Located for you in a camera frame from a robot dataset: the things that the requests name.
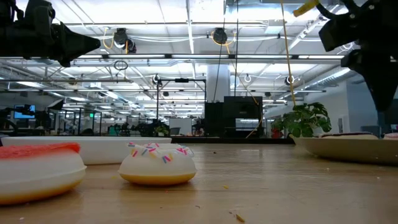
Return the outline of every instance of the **desk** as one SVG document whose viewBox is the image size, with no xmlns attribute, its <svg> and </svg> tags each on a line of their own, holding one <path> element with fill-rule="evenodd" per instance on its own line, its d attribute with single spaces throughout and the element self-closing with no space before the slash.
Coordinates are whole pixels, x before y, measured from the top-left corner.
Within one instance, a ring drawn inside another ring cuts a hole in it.
<svg viewBox="0 0 398 224">
<path fill-rule="evenodd" d="M 239 223 L 235 213 L 246 223 L 398 220 L 398 167 L 331 162 L 289 145 L 188 147 L 198 169 L 188 184 L 141 187 L 120 178 L 119 165 L 89 166 L 69 194 L 0 207 L 0 223 Z"/>
</svg>

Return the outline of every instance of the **ceiling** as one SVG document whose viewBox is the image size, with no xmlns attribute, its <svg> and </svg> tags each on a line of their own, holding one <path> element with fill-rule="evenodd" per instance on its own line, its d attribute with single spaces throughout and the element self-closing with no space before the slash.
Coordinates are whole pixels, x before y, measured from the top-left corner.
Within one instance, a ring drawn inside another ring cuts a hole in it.
<svg viewBox="0 0 398 224">
<path fill-rule="evenodd" d="M 140 103 L 140 110 L 147 111 L 155 103 L 156 92 L 138 92 L 138 90 L 153 90 L 154 75 L 160 78 L 196 78 L 206 79 L 207 65 L 217 64 L 218 55 L 276 55 L 281 59 L 269 59 L 264 57 L 252 59 L 229 60 L 228 56 L 221 63 L 229 64 L 231 75 L 235 74 L 240 79 L 237 90 L 287 90 L 284 80 L 289 76 L 285 52 L 285 39 L 282 22 L 282 10 L 279 1 L 266 0 L 241 0 L 239 3 L 239 24 L 237 25 L 236 3 L 227 1 L 226 14 L 223 15 L 224 2 L 222 0 L 53 0 L 52 5 L 56 10 L 54 22 L 62 21 L 72 31 L 99 38 L 107 46 L 112 43 L 112 33 L 118 27 L 127 28 L 127 34 L 135 42 L 137 54 L 184 54 L 198 55 L 210 54 L 214 58 L 206 59 L 149 59 L 150 55 L 142 58 L 125 58 L 129 67 L 125 71 L 117 71 L 113 67 L 115 60 L 102 60 L 100 55 L 123 54 L 121 49 L 113 46 L 108 49 L 102 46 L 90 52 L 88 57 L 99 56 L 99 58 L 79 58 L 72 62 L 70 68 L 62 68 L 57 62 L 36 61 L 23 59 L 2 59 L 0 62 L 6 68 L 12 68 L 12 78 L 25 78 L 32 81 L 38 79 L 68 80 L 96 80 L 96 82 L 80 83 L 70 85 L 66 82 L 41 83 L 40 87 L 45 89 L 90 89 L 102 88 L 106 90 L 137 90 L 136 92 L 116 92 L 118 100 L 105 96 L 98 96 L 97 92 L 61 92 L 54 91 L 62 96 L 75 96 L 86 98 L 92 103 Z M 298 1 L 286 1 L 285 19 L 287 45 L 292 55 L 330 55 L 331 60 L 292 60 L 290 69 L 295 79 L 295 86 L 301 86 L 314 80 L 316 77 L 336 68 L 340 64 L 339 58 L 334 55 L 344 55 L 352 45 L 344 48 L 325 52 L 318 37 L 318 31 L 326 22 L 319 19 L 319 13 L 312 10 L 305 15 L 295 18 L 292 11 L 302 3 Z M 20 9 L 24 10 L 27 1 L 17 1 Z M 345 8 L 341 6 L 328 6 L 337 13 L 344 13 Z M 220 47 L 213 42 L 211 33 L 216 27 L 223 27 L 231 44 Z M 10 78 L 6 73 L 0 73 L 4 79 Z M 104 80 L 115 80 L 117 82 L 97 82 Z M 201 111 L 203 108 L 204 88 L 202 83 L 175 83 L 170 82 L 164 90 L 191 90 L 170 91 L 168 99 L 198 99 L 189 102 L 197 105 L 179 105 L 187 108 L 186 111 L 176 112 L 173 106 L 164 105 L 164 110 L 173 114 L 189 115 L 192 108 Z M 26 85 L 13 83 L 12 89 L 27 88 Z M 254 92 L 253 95 L 264 95 L 264 92 Z M 270 99 L 278 99 L 281 93 L 273 93 Z M 75 103 L 85 103 L 69 99 Z M 123 110 L 122 106 L 113 105 L 112 109 Z"/>
</svg>

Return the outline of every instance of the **table surface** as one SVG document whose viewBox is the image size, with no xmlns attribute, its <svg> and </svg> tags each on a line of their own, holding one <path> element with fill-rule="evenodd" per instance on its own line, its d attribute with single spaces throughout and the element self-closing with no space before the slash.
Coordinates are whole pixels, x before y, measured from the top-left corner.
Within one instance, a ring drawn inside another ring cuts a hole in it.
<svg viewBox="0 0 398 224">
<path fill-rule="evenodd" d="M 246 223 L 398 222 L 398 167 L 333 162 L 286 145 L 188 147 L 198 172 L 187 184 L 141 187 L 120 178 L 119 165 L 89 166 L 67 194 L 0 207 L 0 223 L 239 223 L 235 214 Z"/>
</svg>

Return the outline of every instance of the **white tray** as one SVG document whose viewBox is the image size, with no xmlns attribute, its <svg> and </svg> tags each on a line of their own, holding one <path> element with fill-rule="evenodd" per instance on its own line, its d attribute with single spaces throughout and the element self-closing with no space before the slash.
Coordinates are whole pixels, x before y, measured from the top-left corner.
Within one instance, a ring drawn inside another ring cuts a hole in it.
<svg viewBox="0 0 398 224">
<path fill-rule="evenodd" d="M 80 144 L 80 156 L 86 165 L 117 164 L 130 154 L 129 143 L 170 143 L 170 138 L 144 137 L 89 137 L 89 136 L 32 136 L 2 138 L 3 146 L 21 146 L 77 142 Z"/>
<path fill-rule="evenodd" d="M 294 138 L 294 142 L 324 158 L 398 166 L 398 140 Z"/>
</svg>

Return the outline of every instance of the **monitor screen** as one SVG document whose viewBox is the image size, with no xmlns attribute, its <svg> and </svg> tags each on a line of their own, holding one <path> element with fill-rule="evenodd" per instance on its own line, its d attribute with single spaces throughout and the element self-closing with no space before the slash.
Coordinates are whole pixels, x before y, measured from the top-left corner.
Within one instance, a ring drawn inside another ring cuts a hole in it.
<svg viewBox="0 0 398 224">
<path fill-rule="evenodd" d="M 15 109 L 17 109 L 17 108 L 23 108 L 23 107 L 24 107 L 24 105 L 15 105 L 15 106 L 14 106 Z M 35 112 L 35 105 L 31 105 L 31 106 L 30 106 L 30 111 Z M 32 115 L 32 116 L 30 116 L 30 115 L 24 115 L 24 114 L 22 114 L 22 113 L 19 113 L 19 112 L 14 111 L 14 119 L 34 119 L 34 118 L 35 118 L 34 115 Z"/>
</svg>

